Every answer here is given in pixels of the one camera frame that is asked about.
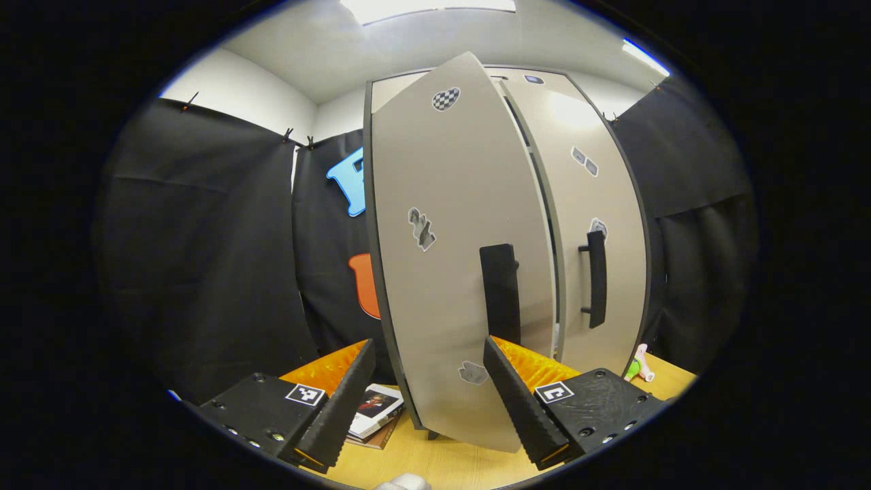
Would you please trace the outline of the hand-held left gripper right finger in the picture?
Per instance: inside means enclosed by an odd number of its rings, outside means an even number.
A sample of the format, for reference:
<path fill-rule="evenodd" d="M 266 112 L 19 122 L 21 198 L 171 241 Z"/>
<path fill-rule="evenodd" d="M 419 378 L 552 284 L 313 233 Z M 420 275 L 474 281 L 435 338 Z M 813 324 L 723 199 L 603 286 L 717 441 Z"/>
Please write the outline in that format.
<path fill-rule="evenodd" d="M 498 337 L 483 363 L 538 470 L 599 453 L 669 406 L 606 368 L 581 373 Z"/>

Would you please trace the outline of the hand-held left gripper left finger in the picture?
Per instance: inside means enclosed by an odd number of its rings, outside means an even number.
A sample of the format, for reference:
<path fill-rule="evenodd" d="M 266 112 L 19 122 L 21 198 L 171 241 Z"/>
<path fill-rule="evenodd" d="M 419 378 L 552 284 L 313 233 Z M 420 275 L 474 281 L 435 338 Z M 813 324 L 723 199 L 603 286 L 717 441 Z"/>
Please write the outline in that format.
<path fill-rule="evenodd" d="M 215 429 L 292 466 L 326 474 L 376 367 L 372 339 L 307 363 L 283 376 L 246 376 L 198 406 Z"/>

